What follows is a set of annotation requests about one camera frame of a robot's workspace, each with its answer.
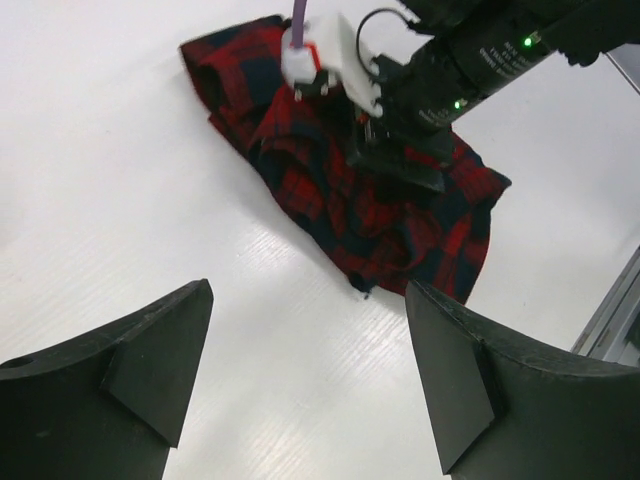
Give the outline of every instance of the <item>plaid shirt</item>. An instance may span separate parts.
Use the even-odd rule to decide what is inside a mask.
[[[346,164],[344,93],[295,102],[284,83],[280,41],[288,26],[282,17],[261,18],[181,46],[211,123],[355,288],[403,295],[415,279],[465,303],[487,254],[491,209],[509,180],[452,133],[444,194],[381,199],[392,189]],[[407,158],[435,165],[415,152]]]

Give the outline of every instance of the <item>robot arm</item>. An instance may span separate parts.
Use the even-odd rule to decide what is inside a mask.
[[[283,73],[297,98],[342,83],[354,104],[352,165],[436,191],[443,188],[437,172],[407,171],[406,146],[446,166],[453,154],[451,123],[552,53],[588,66],[601,53],[640,39],[637,0],[400,1],[420,20],[395,11],[407,26],[433,36],[406,65],[361,45],[364,22],[357,34],[340,15],[305,25],[306,2],[296,0]]]

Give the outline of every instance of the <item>white table surface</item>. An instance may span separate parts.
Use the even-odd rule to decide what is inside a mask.
[[[210,280],[173,479],[440,478],[400,297],[354,292],[213,131],[178,45],[290,0],[0,15],[0,361]],[[310,2],[352,22],[386,2]],[[376,34],[376,28],[384,27]],[[365,30],[407,58],[393,17]],[[640,97],[552,58],[457,125],[514,182],[469,306],[568,349],[640,241]]]

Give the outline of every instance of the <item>black cable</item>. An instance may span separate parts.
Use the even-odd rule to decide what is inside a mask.
[[[366,17],[364,17],[362,19],[362,22],[360,22],[360,26],[358,27],[358,32],[356,33],[356,54],[358,56],[358,61],[360,62],[360,66],[364,69],[365,72],[367,72],[367,75],[369,75],[369,77],[374,80],[374,81],[381,81],[383,78],[375,73],[373,73],[371,70],[369,70],[369,67],[367,67],[364,64],[364,60],[362,59],[362,53],[360,51],[360,35],[362,34],[362,29],[365,26],[365,24],[371,20],[372,17],[375,17],[376,15],[378,15],[379,13],[393,13],[396,16],[400,17],[402,19],[402,21],[405,23],[405,25],[407,25],[407,27],[411,28],[411,25],[413,22],[411,22],[411,20],[409,20],[407,17],[405,17],[402,12],[400,12],[399,10],[396,10],[395,8],[378,8],[374,11],[372,11],[371,13],[369,13]]]

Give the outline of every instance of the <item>crumpled cloth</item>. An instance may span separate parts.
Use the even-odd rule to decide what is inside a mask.
[[[404,295],[417,280],[465,303],[487,255],[491,210],[509,179],[454,133],[444,194],[394,195],[410,189],[348,166],[349,100],[342,91],[294,100],[280,70],[288,26],[265,17],[180,47],[210,122],[355,288]],[[409,149],[407,158],[437,166]]]

